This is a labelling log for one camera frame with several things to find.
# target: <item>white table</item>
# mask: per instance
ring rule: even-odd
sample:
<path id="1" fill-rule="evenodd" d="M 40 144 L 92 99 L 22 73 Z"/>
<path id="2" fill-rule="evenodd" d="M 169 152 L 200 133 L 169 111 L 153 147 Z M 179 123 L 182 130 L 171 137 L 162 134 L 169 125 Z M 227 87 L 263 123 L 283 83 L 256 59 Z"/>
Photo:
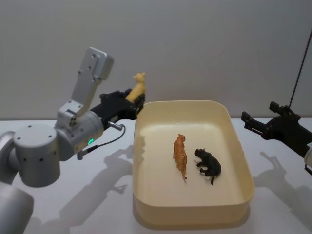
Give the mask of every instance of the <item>white table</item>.
<path id="1" fill-rule="evenodd" d="M 26 234 L 306 234 L 312 232 L 312 177 L 304 170 L 303 159 L 275 140 L 263 140 L 233 124 L 243 146 L 256 190 L 248 220 L 240 227 L 225 230 L 155 231 L 141 226 L 132 213 L 132 147 L 134 121 L 125 136 L 78 161 L 76 156 L 61 163 L 57 182 L 45 188 L 25 186 L 19 176 L 13 186 L 35 199 L 33 217 Z M 0 121 L 0 132 L 17 130 L 34 123 L 54 121 Z M 312 119 L 300 123 L 312 131 Z M 117 137 L 109 129 L 98 143 Z"/>

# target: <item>orange tiger toy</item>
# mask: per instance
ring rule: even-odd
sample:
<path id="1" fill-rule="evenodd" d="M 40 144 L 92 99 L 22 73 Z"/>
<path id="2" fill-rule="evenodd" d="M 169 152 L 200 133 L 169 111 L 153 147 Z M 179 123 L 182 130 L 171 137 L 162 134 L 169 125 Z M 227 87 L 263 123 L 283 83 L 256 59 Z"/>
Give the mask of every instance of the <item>orange tiger toy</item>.
<path id="1" fill-rule="evenodd" d="M 182 172 L 183 180 L 186 182 L 186 163 L 187 155 L 184 150 L 185 136 L 179 134 L 176 141 L 174 142 L 174 156 L 176 167 Z"/>

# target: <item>toy animal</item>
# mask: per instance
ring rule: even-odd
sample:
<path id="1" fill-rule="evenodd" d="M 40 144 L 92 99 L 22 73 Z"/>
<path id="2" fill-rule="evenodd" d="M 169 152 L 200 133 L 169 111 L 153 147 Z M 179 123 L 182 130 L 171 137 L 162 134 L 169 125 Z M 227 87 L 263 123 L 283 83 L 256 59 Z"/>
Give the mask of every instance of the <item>toy animal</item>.
<path id="1" fill-rule="evenodd" d="M 214 184 L 214 178 L 219 176 L 221 173 L 221 165 L 218 160 L 212 156 L 212 154 L 205 151 L 205 149 L 197 149 L 194 152 L 196 157 L 201 159 L 201 162 L 196 164 L 197 167 L 207 167 L 207 170 L 202 168 L 200 172 L 205 173 L 205 176 L 211 176 L 211 184 Z"/>
<path id="2" fill-rule="evenodd" d="M 135 100 L 140 96 L 141 94 L 144 94 L 146 91 L 145 87 L 145 72 L 143 73 L 137 73 L 133 78 L 136 79 L 136 85 L 131 90 L 131 92 L 126 97 L 126 100 L 128 100 L 131 103 L 134 103 Z"/>
<path id="3" fill-rule="evenodd" d="M 187 155 L 184 150 L 185 136 L 179 134 L 176 141 L 174 142 L 174 156 L 176 167 L 181 171 L 184 182 L 187 179 L 186 175 L 186 163 Z"/>

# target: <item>black cable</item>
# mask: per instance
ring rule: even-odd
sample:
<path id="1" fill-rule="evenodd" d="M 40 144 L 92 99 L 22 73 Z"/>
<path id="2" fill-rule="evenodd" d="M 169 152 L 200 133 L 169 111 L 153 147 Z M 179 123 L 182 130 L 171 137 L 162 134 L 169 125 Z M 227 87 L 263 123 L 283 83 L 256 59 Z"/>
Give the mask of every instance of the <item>black cable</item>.
<path id="1" fill-rule="evenodd" d="M 300 66 L 299 73 L 298 73 L 298 76 L 297 76 L 296 84 L 294 85 L 294 89 L 293 89 L 293 92 L 292 92 L 292 98 L 291 98 L 291 101 L 289 103 L 289 107 L 291 106 L 291 104 L 293 102 L 293 96 L 294 96 L 294 93 L 296 91 L 297 84 L 298 84 L 298 81 L 299 81 L 299 78 L 300 78 L 300 75 L 301 75 L 301 70 L 302 70 L 302 67 L 303 67 L 304 60 L 306 59 L 306 55 L 307 55 L 308 48 L 309 48 L 310 41 L 311 41 L 311 36 L 312 36 L 312 29 L 311 29 L 311 32 L 310 32 L 310 36 L 309 36 L 309 40 L 308 40 L 307 46 L 306 46 L 306 51 L 304 52 L 304 56 L 303 56 L 302 61 L 301 61 L 301 66 Z"/>
<path id="2" fill-rule="evenodd" d="M 85 149 L 85 150 L 83 151 L 83 155 L 86 155 L 86 154 L 90 153 L 91 151 L 93 151 L 93 150 L 97 149 L 98 147 L 101 147 L 101 146 L 104 146 L 104 145 L 108 145 L 108 144 L 113 143 L 113 142 L 115 142 L 115 141 L 119 140 L 120 138 L 122 138 L 122 137 L 123 137 L 123 135 L 125 135 L 125 132 L 126 132 L 126 126 L 125 126 L 125 125 L 123 125 L 123 124 L 121 124 L 121 126 L 122 126 L 122 128 L 123 128 L 123 132 L 122 132 L 122 134 L 121 134 L 119 137 L 117 137 L 117 138 L 116 138 L 116 139 L 114 139 L 114 140 L 111 140 L 111 141 L 105 142 L 105 143 L 103 143 L 103 144 L 100 144 L 100 145 L 95 145 L 95 146 L 92 146 L 92 147 L 90 147 L 90 148 L 88 148 L 88 149 Z"/>

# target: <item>tray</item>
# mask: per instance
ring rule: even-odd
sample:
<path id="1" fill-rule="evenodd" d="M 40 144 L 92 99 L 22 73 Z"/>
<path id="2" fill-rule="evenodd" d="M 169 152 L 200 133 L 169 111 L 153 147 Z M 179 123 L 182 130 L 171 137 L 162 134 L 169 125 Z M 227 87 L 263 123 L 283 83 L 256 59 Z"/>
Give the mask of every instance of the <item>tray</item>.
<path id="1" fill-rule="evenodd" d="M 177 135 L 185 135 L 187 182 L 173 159 Z M 218 159 L 221 175 L 199 173 L 195 149 Z M 151 228 L 227 227 L 240 223 L 254 182 L 227 109 L 214 101 L 161 101 L 144 105 L 135 128 L 134 209 Z"/>

